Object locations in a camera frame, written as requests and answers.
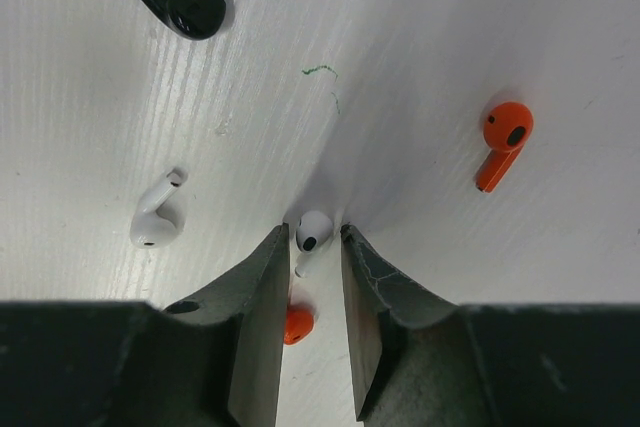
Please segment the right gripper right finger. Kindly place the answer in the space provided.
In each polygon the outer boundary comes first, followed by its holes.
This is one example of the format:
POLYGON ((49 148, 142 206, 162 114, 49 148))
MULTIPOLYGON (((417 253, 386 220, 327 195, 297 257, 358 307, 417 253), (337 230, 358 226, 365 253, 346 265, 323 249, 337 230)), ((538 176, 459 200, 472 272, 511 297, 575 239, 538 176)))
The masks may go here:
POLYGON ((454 304, 341 229, 356 419, 367 426, 635 426, 635 304, 454 304))

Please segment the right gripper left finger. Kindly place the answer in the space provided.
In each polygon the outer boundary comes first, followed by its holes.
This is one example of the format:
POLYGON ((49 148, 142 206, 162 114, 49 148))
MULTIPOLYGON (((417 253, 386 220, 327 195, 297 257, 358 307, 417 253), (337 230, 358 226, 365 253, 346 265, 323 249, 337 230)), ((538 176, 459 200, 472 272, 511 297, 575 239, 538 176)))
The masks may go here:
POLYGON ((144 301, 1 306, 5 426, 271 426, 290 280, 275 226, 220 277, 144 301))

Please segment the white earbud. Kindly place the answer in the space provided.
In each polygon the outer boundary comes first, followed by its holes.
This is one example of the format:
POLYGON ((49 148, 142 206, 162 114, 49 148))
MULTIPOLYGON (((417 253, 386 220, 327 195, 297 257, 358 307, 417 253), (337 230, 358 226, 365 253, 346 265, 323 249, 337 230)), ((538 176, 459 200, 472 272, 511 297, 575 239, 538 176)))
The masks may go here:
POLYGON ((184 170, 163 174, 140 197, 129 228, 129 240, 138 249, 168 246, 180 234, 178 221, 166 215, 167 202, 187 181, 184 170))
POLYGON ((309 256, 321 250, 330 242, 334 234, 333 221, 325 213, 311 210, 304 213, 295 231, 296 246, 301 253, 294 273, 305 278, 309 272, 309 256))

